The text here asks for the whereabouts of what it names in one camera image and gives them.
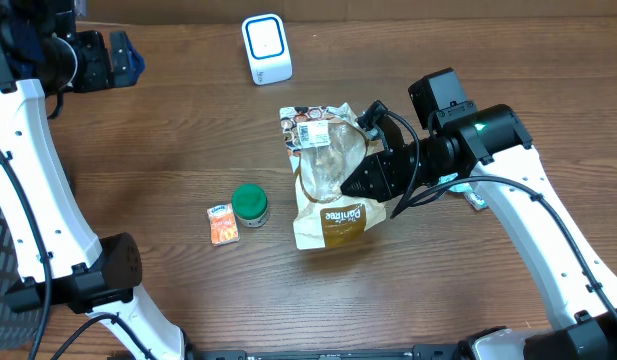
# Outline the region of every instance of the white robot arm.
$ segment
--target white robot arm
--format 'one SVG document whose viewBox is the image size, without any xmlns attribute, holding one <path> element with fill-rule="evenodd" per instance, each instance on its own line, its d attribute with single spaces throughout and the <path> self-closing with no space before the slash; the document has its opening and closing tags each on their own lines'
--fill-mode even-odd
<svg viewBox="0 0 617 360">
<path fill-rule="evenodd" d="M 375 101 L 357 122 L 382 140 L 384 151 L 367 156 L 342 184 L 342 193 L 377 201 L 403 194 L 394 217 L 407 207 L 434 201 L 453 184 L 470 183 L 530 270 L 552 325 L 553 332 L 541 336 L 534 331 L 485 331 L 460 342 L 461 355 L 556 359 L 549 348 L 559 346 L 562 356 L 569 351 L 591 358 L 605 358 L 607 349 L 617 353 L 617 277 L 555 194 L 514 111 L 506 105 L 478 111 L 452 69 L 425 76 L 408 92 L 430 136 L 420 141 L 406 120 Z M 393 119 L 406 127 L 413 143 L 404 143 Z M 453 173 L 459 180 L 432 186 Z M 432 187 L 410 198 L 422 185 Z"/>
<path fill-rule="evenodd" d="M 55 151 L 45 111 L 47 95 L 134 85 L 143 61 L 125 34 L 115 33 L 113 73 L 101 35 L 77 33 L 74 18 L 62 18 L 74 16 L 72 1 L 48 3 L 55 6 L 48 14 L 58 20 L 58 28 L 50 32 L 47 24 L 40 23 L 47 19 L 24 17 L 31 14 L 31 9 L 20 8 L 26 2 L 11 6 L 0 2 L 0 205 L 15 239 L 21 277 L 8 290 L 7 301 L 14 311 L 65 303 L 93 320 L 105 318 L 104 325 L 135 358 L 183 360 L 192 356 L 194 349 L 145 291 L 135 241 L 125 233 L 99 239 L 81 215 Z M 10 32 L 12 24 L 18 24 L 17 32 Z M 462 356 L 542 359 L 536 356 L 538 351 L 552 346 L 551 342 L 560 344 L 563 336 L 574 336 L 582 329 L 584 335 L 571 341 L 573 351 L 605 354 L 603 341 L 617 338 L 617 277 L 595 254 L 559 201 L 532 139 L 514 112 L 501 105 L 477 112 L 474 103 L 465 99 L 452 70 L 425 77 L 409 92 L 430 138 L 404 144 L 395 124 L 388 120 L 388 115 L 395 114 L 376 102 L 359 123 L 368 131 L 378 129 L 386 150 L 364 159 L 342 185 L 344 194 L 379 201 L 401 194 L 410 197 L 414 185 L 431 184 L 440 175 L 454 172 L 468 180 L 469 176 L 514 180 L 535 193 L 531 201 L 519 191 L 520 186 L 473 184 L 530 269 L 554 335 L 542 337 L 507 329 L 486 332 L 460 342 Z M 5 169 L 13 170 L 20 189 Z M 24 212 L 22 194 L 33 218 Z M 537 196 L 552 206 L 563 228 L 542 208 Z M 402 205 L 400 202 L 397 212 L 403 211 Z M 31 222 L 38 224 L 40 236 L 31 230 Z M 571 243 L 566 241 L 564 229 L 572 235 Z M 45 245 L 47 255 L 39 253 L 39 242 Z M 582 260 L 573 250 L 581 252 Z M 586 276 L 582 275 L 582 264 Z M 52 279 L 45 276 L 48 269 Z M 46 290 L 52 290 L 50 298 L 43 295 Z M 545 354 L 543 358 L 550 358 L 549 351 Z"/>
<path fill-rule="evenodd" d="M 102 258 L 102 244 L 83 218 L 68 186 L 48 130 L 45 96 L 39 80 L 21 80 L 17 81 L 16 85 L 15 92 L 3 94 L 0 91 L 0 150 L 11 157 L 9 164 L 17 174 L 39 224 L 49 253 L 53 279 L 58 279 L 53 287 L 61 288 L 58 291 L 75 291 L 72 287 L 64 286 L 65 280 L 78 278 L 74 277 L 76 273 L 88 271 L 96 266 L 97 261 Z M 43 284 L 47 280 L 44 278 L 28 219 L 1 165 L 0 206 L 15 239 L 21 285 L 30 289 Z M 132 246 L 130 249 L 133 252 L 132 264 L 127 264 L 131 268 L 128 271 L 141 272 L 139 253 L 134 241 L 128 246 Z M 143 284 L 134 286 L 130 292 L 128 297 L 130 301 L 123 299 L 108 303 L 93 298 L 93 294 L 88 294 L 86 303 L 101 303 L 101 305 L 92 307 L 85 305 L 86 308 L 83 310 L 90 317 L 102 314 L 118 316 L 156 359 L 184 359 L 185 344 L 182 331 L 162 315 Z M 7 298 L 14 297 L 12 304 L 15 310 L 29 308 L 24 299 L 16 296 L 17 293 L 14 295 L 8 294 Z M 70 301 L 79 301 L 79 295 L 75 294 Z M 137 359 L 145 357 L 118 323 L 113 324 L 111 320 L 104 320 L 102 323 Z"/>
<path fill-rule="evenodd" d="M 76 32 L 72 1 L 0 1 L 0 206 L 21 278 L 6 301 L 15 312 L 43 306 L 47 315 L 51 304 L 65 303 L 92 318 L 110 314 L 102 323 L 136 358 L 184 359 L 183 332 L 166 320 L 141 283 L 134 239 L 124 233 L 100 240 L 90 229 L 48 128 L 47 96 L 57 95 L 61 105 L 64 92 L 137 82 L 143 59 L 126 34 L 111 34 L 111 45 L 109 58 L 101 34 Z M 40 254 L 39 243 L 47 255 Z M 35 341 L 31 358 L 38 345 Z"/>
</svg>

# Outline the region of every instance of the plastic bag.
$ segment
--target plastic bag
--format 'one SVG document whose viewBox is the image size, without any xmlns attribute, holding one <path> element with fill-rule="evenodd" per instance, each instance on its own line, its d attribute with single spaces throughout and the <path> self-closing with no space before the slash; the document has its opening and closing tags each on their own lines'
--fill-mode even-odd
<svg viewBox="0 0 617 360">
<path fill-rule="evenodd" d="M 367 154 L 381 147 L 368 140 L 348 104 L 287 107 L 279 113 L 295 174 L 297 248 L 337 246 L 385 220 L 383 204 L 344 196 L 339 188 Z"/>
</svg>

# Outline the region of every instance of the green lid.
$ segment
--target green lid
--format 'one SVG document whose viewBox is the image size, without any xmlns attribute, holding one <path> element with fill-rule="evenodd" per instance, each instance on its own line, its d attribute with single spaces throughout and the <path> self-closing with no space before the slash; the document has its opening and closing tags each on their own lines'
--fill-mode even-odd
<svg viewBox="0 0 617 360">
<path fill-rule="evenodd" d="M 255 184 L 244 184 L 232 194 L 232 208 L 244 220 L 253 220 L 264 214 L 268 198 L 262 188 Z"/>
</svg>

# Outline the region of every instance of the wood grain surface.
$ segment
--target wood grain surface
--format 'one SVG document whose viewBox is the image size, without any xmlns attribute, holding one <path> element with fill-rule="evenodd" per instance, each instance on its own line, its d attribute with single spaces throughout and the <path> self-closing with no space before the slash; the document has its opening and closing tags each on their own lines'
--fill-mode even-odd
<svg viewBox="0 0 617 360">
<path fill-rule="evenodd" d="M 284 21 L 617 16 L 617 0 L 97 0 L 86 20 L 119 24 L 241 24 L 275 13 Z"/>
<path fill-rule="evenodd" d="M 406 89 L 448 66 L 480 108 L 516 110 L 617 274 L 617 18 L 289 23 L 294 76 L 264 87 L 252 84 L 238 25 L 124 29 L 146 60 L 139 84 L 68 95 L 51 131 L 94 231 L 135 237 L 147 290 L 201 349 L 409 347 L 496 325 L 548 326 L 501 225 L 461 197 L 343 248 L 295 248 L 279 108 L 347 101 L 361 112 L 381 99 L 418 127 Z M 272 217 L 213 248 L 205 211 L 246 182 L 265 188 Z M 84 321 L 55 307 L 39 358 Z M 65 358 L 121 350 L 96 325 Z"/>
</svg>

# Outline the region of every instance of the small jar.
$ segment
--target small jar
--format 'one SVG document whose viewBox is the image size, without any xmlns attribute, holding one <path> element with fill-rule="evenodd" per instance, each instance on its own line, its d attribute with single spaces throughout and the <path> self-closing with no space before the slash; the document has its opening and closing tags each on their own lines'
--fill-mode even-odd
<svg viewBox="0 0 617 360">
<path fill-rule="evenodd" d="M 255 184 L 244 184 L 232 195 L 232 209 L 244 226 L 257 228 L 268 221 L 268 198 L 264 190 Z"/>
</svg>

